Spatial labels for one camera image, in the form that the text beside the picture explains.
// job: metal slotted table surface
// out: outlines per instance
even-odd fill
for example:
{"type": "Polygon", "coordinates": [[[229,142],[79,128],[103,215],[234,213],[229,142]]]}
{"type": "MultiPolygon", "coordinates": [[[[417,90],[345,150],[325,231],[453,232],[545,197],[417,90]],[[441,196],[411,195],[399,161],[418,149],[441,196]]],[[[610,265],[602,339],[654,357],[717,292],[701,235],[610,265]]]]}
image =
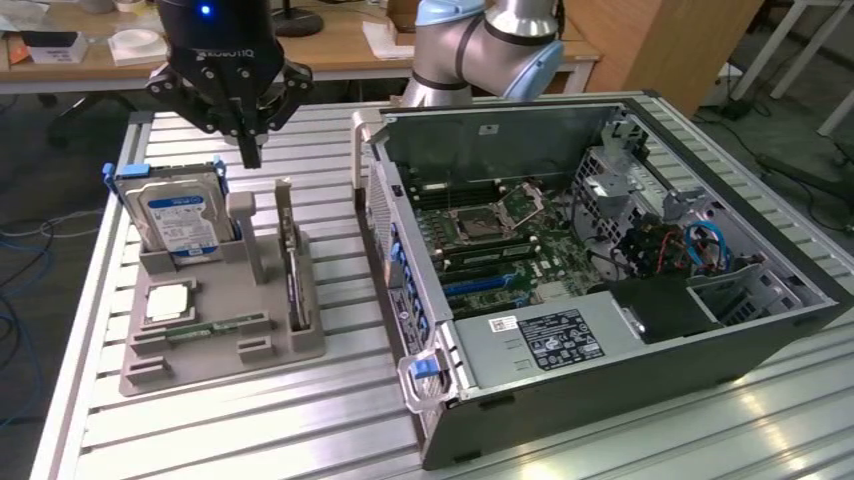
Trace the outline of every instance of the metal slotted table surface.
{"type": "MultiPolygon", "coordinates": [[[[838,281],[852,258],[664,102],[653,115],[838,281]]],[[[245,170],[237,149],[175,114],[128,127],[122,162],[219,154],[233,191],[258,194],[257,229],[275,222],[273,179],[294,182],[311,235],[329,353],[319,359],[124,398],[119,370],[139,235],[110,200],[32,478],[570,479],[780,478],[854,472],[854,322],[846,314],[737,382],[425,472],[359,237],[350,183],[351,115],[385,104],[302,108],[245,170]]],[[[652,146],[676,186],[694,180],[652,146]]]]}

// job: wooden cabinet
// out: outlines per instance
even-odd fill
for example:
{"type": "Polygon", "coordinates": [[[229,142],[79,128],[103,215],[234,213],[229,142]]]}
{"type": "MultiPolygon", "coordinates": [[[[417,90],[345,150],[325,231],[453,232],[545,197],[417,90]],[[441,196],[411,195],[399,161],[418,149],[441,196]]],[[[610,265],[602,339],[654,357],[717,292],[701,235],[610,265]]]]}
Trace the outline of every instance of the wooden cabinet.
{"type": "Polygon", "coordinates": [[[589,92],[657,90],[696,112],[762,0],[573,0],[570,20],[602,52],[589,92]]]}

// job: robotic arm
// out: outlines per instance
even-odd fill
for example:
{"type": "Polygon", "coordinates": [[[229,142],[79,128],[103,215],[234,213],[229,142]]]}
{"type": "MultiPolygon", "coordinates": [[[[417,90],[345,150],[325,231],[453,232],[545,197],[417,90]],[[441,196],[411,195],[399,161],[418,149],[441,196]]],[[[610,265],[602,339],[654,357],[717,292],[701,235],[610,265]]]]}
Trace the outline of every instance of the robotic arm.
{"type": "Polygon", "coordinates": [[[222,132],[246,168],[259,168],[267,132],[314,88],[311,69],[285,58],[269,0],[156,3],[170,53],[147,89],[196,128],[222,132]],[[282,87],[271,87],[279,74],[282,87]]]}
{"type": "Polygon", "coordinates": [[[537,98],[563,62],[563,0],[422,0],[407,107],[471,102],[471,85],[537,98]]]}

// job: motherboard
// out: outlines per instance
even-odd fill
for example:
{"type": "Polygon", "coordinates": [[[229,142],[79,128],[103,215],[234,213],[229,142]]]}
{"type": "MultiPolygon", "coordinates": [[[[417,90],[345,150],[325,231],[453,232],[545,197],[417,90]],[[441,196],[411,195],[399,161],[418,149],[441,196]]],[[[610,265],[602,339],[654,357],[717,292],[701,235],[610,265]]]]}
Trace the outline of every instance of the motherboard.
{"type": "Polygon", "coordinates": [[[534,178],[410,189],[455,319],[565,300],[602,283],[563,193],[534,178]]]}

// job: white cable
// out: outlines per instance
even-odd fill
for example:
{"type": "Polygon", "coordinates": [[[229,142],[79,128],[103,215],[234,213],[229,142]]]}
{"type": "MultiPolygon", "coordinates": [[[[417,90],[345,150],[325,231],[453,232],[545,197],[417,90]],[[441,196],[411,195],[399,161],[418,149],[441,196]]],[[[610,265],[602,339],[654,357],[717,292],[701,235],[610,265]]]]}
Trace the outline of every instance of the white cable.
{"type": "MultiPolygon", "coordinates": [[[[51,234],[46,231],[48,226],[56,226],[60,223],[63,223],[66,220],[70,220],[72,218],[80,218],[80,217],[86,217],[86,216],[90,216],[90,215],[103,215],[103,214],[104,214],[104,209],[103,208],[99,208],[98,210],[80,210],[78,212],[70,213],[68,215],[63,215],[62,217],[56,217],[56,218],[50,219],[35,230],[30,230],[27,232],[4,232],[3,230],[0,230],[0,236],[15,238],[15,237],[28,237],[31,235],[42,234],[43,237],[50,237],[51,234]]],[[[84,235],[91,235],[91,234],[96,233],[98,230],[99,230],[98,228],[94,228],[91,230],[84,230],[83,232],[55,234],[52,236],[54,236],[54,238],[83,237],[84,235]]]]}

